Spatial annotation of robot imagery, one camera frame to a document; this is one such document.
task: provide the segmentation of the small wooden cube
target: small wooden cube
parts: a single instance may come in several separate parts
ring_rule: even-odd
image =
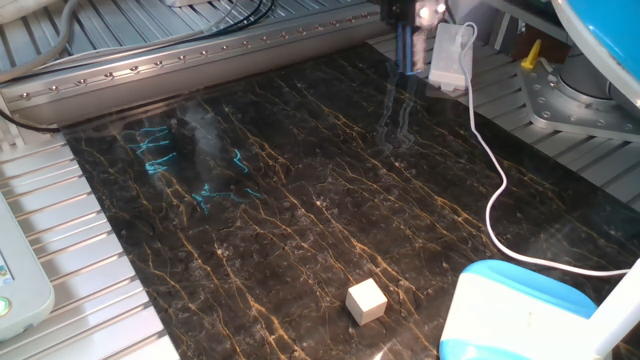
[[[387,298],[373,279],[349,288],[347,308],[360,326],[384,315]]]

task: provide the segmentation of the metal grating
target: metal grating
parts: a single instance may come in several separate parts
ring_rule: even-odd
[[[278,0],[265,21],[256,26],[364,2]],[[238,6],[218,27],[243,18],[257,4],[258,0],[238,0]],[[263,1],[262,9],[268,4],[269,1]],[[180,8],[169,7],[162,0],[81,0],[71,41],[60,58],[188,34],[215,23],[231,6],[229,0]],[[64,2],[58,1],[22,19],[0,25],[0,71],[26,63],[50,49],[58,37],[63,9]]]
[[[428,40],[430,63],[435,38]],[[395,59],[395,36],[369,42]],[[582,175],[621,201],[640,211],[640,143],[543,129],[528,117],[524,93],[517,78],[518,64],[489,47],[474,48],[475,109],[540,151]],[[427,67],[423,74],[428,74]],[[467,104],[459,92],[454,96]]]
[[[0,152],[0,193],[55,305],[41,324],[0,344],[0,359],[179,359],[64,138],[31,138]]]

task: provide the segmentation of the black marble surface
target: black marble surface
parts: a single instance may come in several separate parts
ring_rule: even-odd
[[[436,359],[458,275],[503,258],[484,226],[500,179],[468,109],[425,89],[362,46],[66,137],[184,359]],[[637,212],[478,126],[510,180],[507,246],[600,270],[640,257]],[[617,282],[533,269],[597,303]],[[344,301],[371,277],[389,303],[359,327]],[[640,358],[638,329],[616,356]]]

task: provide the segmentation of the black cable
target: black cable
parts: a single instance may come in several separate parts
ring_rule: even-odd
[[[256,9],[254,10],[254,12],[252,12],[252,14],[255,13],[255,11],[258,10],[262,6],[262,1],[263,0],[260,0],[258,2],[258,6],[256,6]],[[275,6],[275,4],[276,4],[276,1],[275,0],[271,0],[271,2],[269,3],[269,6],[267,7],[267,9],[262,14],[260,14],[260,16],[258,16],[257,18],[253,19],[249,23],[246,23],[244,25],[238,26],[235,29],[229,29],[226,32],[224,31],[225,29],[220,29],[219,31],[221,33],[219,35],[231,34],[231,33],[234,33],[234,32],[240,31],[240,30],[244,30],[244,29],[246,29],[246,28],[248,28],[250,26],[253,26],[253,25],[259,23],[262,19],[264,19],[267,15],[269,15],[271,10],[273,10],[273,7]]]
[[[55,133],[59,133],[62,131],[62,128],[45,128],[45,127],[38,127],[38,126],[32,126],[29,124],[25,124],[22,123],[20,121],[17,121],[16,119],[12,118],[11,115],[7,114],[6,112],[4,112],[2,109],[0,109],[0,117],[4,118],[5,120],[7,120],[8,122],[12,123],[13,125],[17,126],[17,127],[21,127],[23,129],[27,129],[27,130],[31,130],[31,131],[36,131],[39,133],[46,133],[46,134],[55,134]]]
[[[233,24],[227,25],[224,28],[214,31],[211,34],[208,35],[204,35],[204,36],[199,36],[197,38],[194,39],[189,39],[186,42],[192,42],[192,41],[197,41],[197,40],[202,40],[202,39],[210,39],[213,37],[218,37],[218,36],[222,36],[222,35],[228,35],[228,34],[232,34],[234,32],[246,29],[249,26],[253,26],[255,25],[258,21],[262,20],[265,16],[267,16],[267,14],[269,14],[271,12],[271,9],[273,9],[273,6],[275,4],[275,0],[271,0],[271,4],[269,4],[269,7],[267,8],[267,10],[265,10],[265,12],[263,14],[261,14],[260,16],[258,16],[257,18],[247,22],[249,19],[251,19],[252,16],[254,16],[258,11],[260,11],[260,8],[262,7],[262,3],[264,2],[264,0],[258,0],[258,5],[255,7],[255,9],[253,9],[249,14],[247,14],[245,17],[243,17],[242,19],[234,22]]]

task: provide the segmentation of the white plastic housing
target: white plastic housing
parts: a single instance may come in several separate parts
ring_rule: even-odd
[[[588,319],[482,276],[463,273],[441,342],[460,340],[533,360],[611,359],[609,353],[593,354],[587,346],[588,329]]]
[[[429,83],[445,91],[464,90],[467,81],[460,67],[460,53],[473,36],[473,29],[467,27],[462,32],[462,41],[456,41],[462,25],[440,24],[436,33],[436,44],[433,47]],[[465,68],[472,73],[473,46],[469,48],[463,62]]]
[[[640,260],[589,319],[597,356],[608,354],[640,322]]]

